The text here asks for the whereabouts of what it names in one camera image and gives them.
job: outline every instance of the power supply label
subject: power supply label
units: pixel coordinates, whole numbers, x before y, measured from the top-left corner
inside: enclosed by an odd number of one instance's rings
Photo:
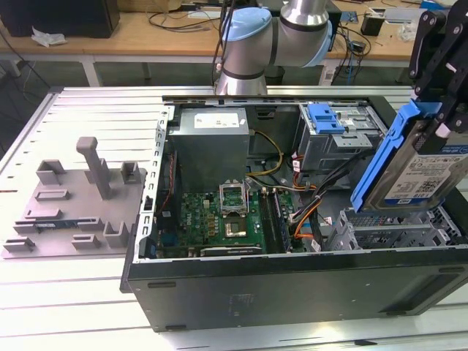
[[[467,157],[468,146],[445,146],[437,155],[414,155],[385,202],[406,205],[430,198],[450,177],[452,166]]]
[[[197,113],[194,128],[239,128],[237,113]]]

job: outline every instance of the white wire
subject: white wire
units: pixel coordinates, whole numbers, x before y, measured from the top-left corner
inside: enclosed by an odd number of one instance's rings
[[[294,189],[294,188],[289,188],[288,186],[283,186],[283,185],[265,185],[261,184],[259,181],[256,181],[253,178],[248,177],[251,181],[255,182],[257,185],[261,186],[262,188],[278,188],[278,189],[286,189],[291,192],[305,192],[305,189]]]
[[[34,68],[34,66],[36,66],[36,63],[37,61],[35,61],[32,66],[31,66],[31,69],[29,70],[29,73],[28,73],[28,77],[26,77],[26,80],[24,81],[24,84],[23,84],[23,97],[26,99],[27,102],[35,105],[34,102],[32,102],[27,96],[26,96],[26,84],[28,84],[28,81],[29,81],[29,78],[31,77],[31,73],[32,73],[32,70]]]

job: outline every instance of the sticker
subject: sticker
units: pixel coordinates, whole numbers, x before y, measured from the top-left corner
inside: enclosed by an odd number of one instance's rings
[[[36,228],[55,228],[56,225],[54,223],[38,223],[36,224]]]
[[[239,128],[237,113],[197,113],[194,128]]]
[[[328,225],[332,225],[333,224],[333,220],[331,217],[325,217],[323,219],[325,221],[325,223],[328,223]]]
[[[299,173],[301,171],[301,161],[295,159],[292,161],[292,168],[295,172]]]
[[[320,252],[322,251],[322,248],[320,247],[319,243],[315,241],[315,239],[312,239],[312,248],[315,250],[315,252]]]
[[[438,155],[414,155],[385,201],[406,205],[430,198],[450,177],[450,168],[467,157],[466,146],[445,146]]]

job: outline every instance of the motherboard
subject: motherboard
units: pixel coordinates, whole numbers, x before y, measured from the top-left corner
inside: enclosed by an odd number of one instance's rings
[[[220,187],[218,192],[185,192],[180,225],[175,233],[160,233],[158,251],[164,257],[219,256],[238,254],[238,250],[252,254],[287,252],[292,245],[286,222],[293,211],[287,191],[245,191],[240,186]]]

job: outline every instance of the wooden desk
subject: wooden desk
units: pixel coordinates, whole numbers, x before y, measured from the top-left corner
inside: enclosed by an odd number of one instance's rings
[[[388,0],[391,4],[408,6],[400,0]],[[388,7],[382,4],[381,0],[366,2],[365,4],[352,4],[337,1],[336,5],[343,11],[357,11],[363,14],[369,7]],[[351,29],[359,31],[362,23],[348,23]],[[196,23],[200,19],[168,18],[166,26],[182,26],[188,23]],[[82,37],[67,37],[68,43],[64,45],[45,48],[29,37],[11,37],[5,28],[1,30],[6,33],[10,44],[26,60],[30,61],[79,61],[85,70],[90,86],[100,86],[100,78],[97,74],[94,63],[103,62],[184,62],[184,63],[209,63],[212,61],[218,32],[210,24],[205,23],[205,31],[195,33],[176,33],[165,31],[151,26],[144,13],[121,13],[121,20],[118,28],[110,39],[92,39]],[[384,67],[407,67],[407,62],[411,56],[412,42],[402,42],[398,39],[396,32],[399,25],[384,23],[381,34],[378,37],[369,37],[372,43],[370,54],[363,60],[364,66],[384,66]],[[351,34],[352,39],[358,39],[357,34]],[[321,83],[329,84],[325,78],[334,72],[339,65],[339,60],[343,59],[346,53],[344,40],[338,37],[333,50],[328,53],[324,60],[324,70]],[[10,69],[14,75],[19,75],[19,71],[12,61],[18,57],[11,52],[7,45],[0,41],[0,62]],[[148,66],[143,66],[146,75],[149,75]]]

